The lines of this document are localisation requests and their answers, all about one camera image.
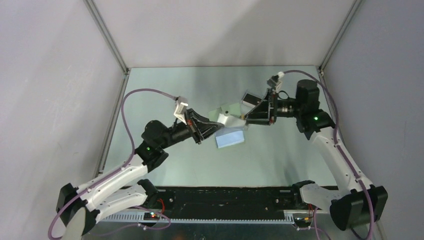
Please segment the clear plastic card box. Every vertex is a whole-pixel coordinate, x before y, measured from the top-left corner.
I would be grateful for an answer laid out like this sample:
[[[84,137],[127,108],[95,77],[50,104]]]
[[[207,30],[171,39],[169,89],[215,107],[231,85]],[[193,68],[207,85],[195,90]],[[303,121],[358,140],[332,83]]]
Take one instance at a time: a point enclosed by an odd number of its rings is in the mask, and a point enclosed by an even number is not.
[[[243,97],[241,98],[241,103],[244,106],[247,106],[249,108],[254,108],[257,105],[260,104],[260,102],[262,101],[263,97],[258,96],[257,94],[253,94],[249,91],[246,91],[243,95]]]

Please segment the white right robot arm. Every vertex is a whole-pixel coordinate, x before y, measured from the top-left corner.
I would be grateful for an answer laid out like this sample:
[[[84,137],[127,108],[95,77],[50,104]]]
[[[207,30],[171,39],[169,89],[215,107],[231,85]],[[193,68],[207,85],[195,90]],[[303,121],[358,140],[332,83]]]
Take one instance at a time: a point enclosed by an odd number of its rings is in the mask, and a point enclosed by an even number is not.
[[[320,89],[314,80],[302,79],[295,97],[280,99],[270,86],[263,99],[248,113],[248,125],[272,125],[277,118],[295,118],[300,133],[318,149],[337,186],[329,190],[312,180],[293,185],[291,204],[304,209],[311,204],[328,211],[334,224],[342,231],[379,221],[388,200],[383,186],[375,186],[365,176],[344,146],[336,123],[320,108]]]

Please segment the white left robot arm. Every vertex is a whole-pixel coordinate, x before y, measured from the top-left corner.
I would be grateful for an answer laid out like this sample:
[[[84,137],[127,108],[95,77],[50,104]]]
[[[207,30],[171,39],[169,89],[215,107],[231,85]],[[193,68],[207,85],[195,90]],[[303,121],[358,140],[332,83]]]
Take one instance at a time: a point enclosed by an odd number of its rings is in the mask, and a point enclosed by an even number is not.
[[[159,120],[149,121],[141,134],[142,142],[133,146],[130,155],[116,166],[79,186],[64,185],[59,192],[55,220],[68,226],[79,210],[85,211],[82,235],[104,218],[127,208],[153,208],[158,190],[143,176],[158,168],[169,156],[166,148],[193,139],[196,144],[224,128],[193,109],[185,111],[184,121],[167,127]]]

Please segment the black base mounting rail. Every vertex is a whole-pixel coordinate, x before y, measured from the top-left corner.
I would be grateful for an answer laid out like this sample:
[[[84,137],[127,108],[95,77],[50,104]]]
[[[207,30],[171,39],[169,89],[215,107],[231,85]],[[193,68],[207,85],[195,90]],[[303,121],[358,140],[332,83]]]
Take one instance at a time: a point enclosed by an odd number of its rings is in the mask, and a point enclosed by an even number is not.
[[[312,212],[293,186],[158,186],[142,203],[170,219],[277,220],[288,211]]]

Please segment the right aluminium frame post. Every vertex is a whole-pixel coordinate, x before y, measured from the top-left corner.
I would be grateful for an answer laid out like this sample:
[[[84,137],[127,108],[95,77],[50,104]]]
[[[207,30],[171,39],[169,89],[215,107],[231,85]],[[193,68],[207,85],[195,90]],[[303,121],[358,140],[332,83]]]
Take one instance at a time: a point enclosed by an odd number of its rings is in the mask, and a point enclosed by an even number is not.
[[[325,69],[333,56],[334,52],[336,51],[337,47],[339,46],[340,42],[342,41],[342,38],[344,37],[346,31],[350,27],[352,21],[354,20],[357,13],[360,11],[360,8],[362,7],[364,0],[354,0],[351,4],[346,16],[344,17],[342,24],[338,28],[336,35],[334,39],[332,40],[329,48],[327,49],[320,65],[318,66],[319,74],[322,78],[324,78]]]

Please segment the aluminium frame post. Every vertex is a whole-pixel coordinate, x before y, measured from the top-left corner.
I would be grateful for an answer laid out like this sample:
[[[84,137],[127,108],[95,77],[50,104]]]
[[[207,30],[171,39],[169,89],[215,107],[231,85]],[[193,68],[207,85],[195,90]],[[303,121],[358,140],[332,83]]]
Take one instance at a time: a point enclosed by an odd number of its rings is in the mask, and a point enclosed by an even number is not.
[[[114,40],[96,2],[94,0],[83,0],[88,12],[90,13],[95,25],[97,26],[100,34],[102,35],[106,45],[116,60],[119,68],[126,75],[129,71],[129,67],[125,63],[125,60]]]
[[[338,28],[336,35],[334,39],[332,40],[329,48],[327,49],[320,65],[318,66],[319,74],[322,78],[324,78],[325,69],[333,56],[334,52],[336,51],[337,47],[339,46],[340,42],[342,41],[342,38],[344,37],[346,31],[350,27],[352,21],[354,20],[357,13],[360,11],[360,8],[362,7],[364,0],[354,0],[351,4],[346,16],[344,17],[342,24]]]

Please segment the left aluminium frame post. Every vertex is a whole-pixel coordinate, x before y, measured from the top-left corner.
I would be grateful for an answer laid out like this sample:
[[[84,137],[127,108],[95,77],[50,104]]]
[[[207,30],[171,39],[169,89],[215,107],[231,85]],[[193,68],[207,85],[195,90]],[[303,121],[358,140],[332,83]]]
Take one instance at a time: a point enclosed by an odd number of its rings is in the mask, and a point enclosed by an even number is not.
[[[106,45],[116,60],[119,68],[126,75],[129,71],[129,67],[125,63],[125,60],[114,40],[96,2],[94,0],[83,0],[88,12],[90,13],[95,25],[97,26],[100,34],[102,35]]]

